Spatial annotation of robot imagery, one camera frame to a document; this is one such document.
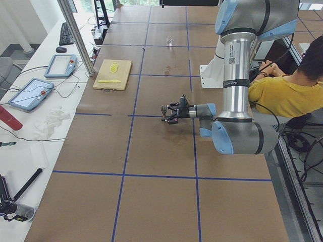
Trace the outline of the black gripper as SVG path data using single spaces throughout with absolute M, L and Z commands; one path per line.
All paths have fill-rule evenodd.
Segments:
M 172 102 L 168 105 L 163 106 L 163 112 L 168 110 L 172 111 L 171 116 L 165 118 L 165 122 L 169 125 L 174 125 L 178 123 L 179 118 L 189 118 L 189 105 L 187 102 Z

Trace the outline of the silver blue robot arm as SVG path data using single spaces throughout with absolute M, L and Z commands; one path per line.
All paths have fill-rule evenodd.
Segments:
M 180 118 L 199 118 L 200 134 L 211 137 L 221 154 L 264 154 L 276 145 L 278 134 L 248 114 L 251 43 L 294 33 L 299 1 L 224 1 L 215 32 L 224 45 L 223 111 L 213 103 L 190 105 L 185 97 L 162 106 L 162 120 L 176 124 Z

